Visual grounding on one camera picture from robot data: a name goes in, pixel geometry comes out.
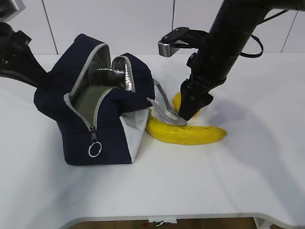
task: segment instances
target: white wall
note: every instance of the white wall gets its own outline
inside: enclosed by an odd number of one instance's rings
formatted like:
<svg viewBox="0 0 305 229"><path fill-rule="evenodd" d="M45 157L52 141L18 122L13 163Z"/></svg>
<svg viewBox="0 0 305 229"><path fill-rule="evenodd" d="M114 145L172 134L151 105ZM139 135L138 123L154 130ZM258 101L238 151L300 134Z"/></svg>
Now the white wall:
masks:
<svg viewBox="0 0 305 229"><path fill-rule="evenodd" d="M291 29L284 52L305 52L305 12L298 12Z"/></svg>
<svg viewBox="0 0 305 229"><path fill-rule="evenodd" d="M10 25L23 30L33 40L35 54L55 54L42 0L23 0L26 9ZM110 45L112 54L157 54L157 42L171 30L173 0L43 0L59 53L85 33ZM173 26L209 31L223 0L176 0ZM264 44L265 52L281 52L296 12L260 25L254 32ZM302 22L299 13L287 40L284 52L305 52ZM260 52L250 39L244 52ZM191 53L182 50L178 53Z"/></svg>
<svg viewBox="0 0 305 229"><path fill-rule="evenodd" d="M174 28L190 27L195 30L209 31L223 0L176 0ZM279 12L272 10L268 16ZM281 52L295 18L296 11L290 11L271 21L259 25L254 35L259 37L265 52ZM259 45L252 39L247 43L244 52L259 53ZM192 53L191 50L179 53Z"/></svg>
<svg viewBox="0 0 305 229"><path fill-rule="evenodd" d="M22 30L32 38L30 48L34 54L56 54L41 0L23 0L26 9L9 24L14 31Z"/></svg>
<svg viewBox="0 0 305 229"><path fill-rule="evenodd" d="M171 30L173 0L44 0L59 53L85 33L111 54L157 54Z"/></svg>

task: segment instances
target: gray strap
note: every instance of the gray strap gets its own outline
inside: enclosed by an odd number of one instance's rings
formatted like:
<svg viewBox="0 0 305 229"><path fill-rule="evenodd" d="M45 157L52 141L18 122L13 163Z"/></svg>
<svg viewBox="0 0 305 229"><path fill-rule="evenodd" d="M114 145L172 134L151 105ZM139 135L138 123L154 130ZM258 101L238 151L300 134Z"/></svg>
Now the gray strap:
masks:
<svg viewBox="0 0 305 229"><path fill-rule="evenodd" d="M153 80L153 83L155 86L157 86L160 94L163 97L163 100L165 102L166 105L166 109L172 113L177 119L172 119L170 118L167 114L164 113L164 111L160 108L160 106L153 100L150 98L147 98L147 100L153 105L153 107L155 108L156 112L160 115L160 117L162 119L164 119L166 122L172 124L172 125L177 125L177 126L186 126L187 125L187 121L185 121L183 118L178 116L178 112L175 111L175 109L173 109L173 107L171 106L170 102L168 101L168 98L166 96L165 91L163 90L162 86L160 85L160 83L157 80Z"/></svg>

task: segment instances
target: black robotic arm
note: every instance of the black robotic arm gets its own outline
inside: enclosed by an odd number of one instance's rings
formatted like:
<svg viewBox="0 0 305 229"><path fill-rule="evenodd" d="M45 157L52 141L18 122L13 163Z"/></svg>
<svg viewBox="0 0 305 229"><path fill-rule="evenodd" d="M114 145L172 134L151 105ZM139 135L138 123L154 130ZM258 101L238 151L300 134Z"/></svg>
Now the black robotic arm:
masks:
<svg viewBox="0 0 305 229"><path fill-rule="evenodd" d="M253 31L272 9L305 11L305 0L224 0L209 33L183 27L162 38L159 53L166 57L179 48L198 48L187 63L190 78L180 88L180 117L189 120L212 102L209 91L225 82Z"/></svg>

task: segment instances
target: banana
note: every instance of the banana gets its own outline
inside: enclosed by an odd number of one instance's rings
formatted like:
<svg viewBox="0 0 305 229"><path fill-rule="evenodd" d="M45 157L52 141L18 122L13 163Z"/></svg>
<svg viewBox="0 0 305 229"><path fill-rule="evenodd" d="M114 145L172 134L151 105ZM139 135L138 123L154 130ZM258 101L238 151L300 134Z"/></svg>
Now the banana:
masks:
<svg viewBox="0 0 305 229"><path fill-rule="evenodd" d="M174 97L173 97L173 107L174 109L179 112L179 108L181 105L181 92L178 92ZM197 117L200 111L198 111L193 118Z"/></svg>
<svg viewBox="0 0 305 229"><path fill-rule="evenodd" d="M226 131L216 126L175 126L160 122L149 111L146 131L159 141L180 145L201 145L218 142Z"/></svg>

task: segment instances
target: silver insulated lining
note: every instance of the silver insulated lining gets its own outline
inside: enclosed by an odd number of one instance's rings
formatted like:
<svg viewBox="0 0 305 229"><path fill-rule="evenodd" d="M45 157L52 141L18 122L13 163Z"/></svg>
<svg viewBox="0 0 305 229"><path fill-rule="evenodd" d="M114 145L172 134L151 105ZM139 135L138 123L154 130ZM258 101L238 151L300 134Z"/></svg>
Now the silver insulated lining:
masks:
<svg viewBox="0 0 305 229"><path fill-rule="evenodd" d="M128 59L119 56L113 60L111 69L105 68L105 66L104 60L97 52L88 68L91 85L112 86L134 92L131 66Z"/></svg>

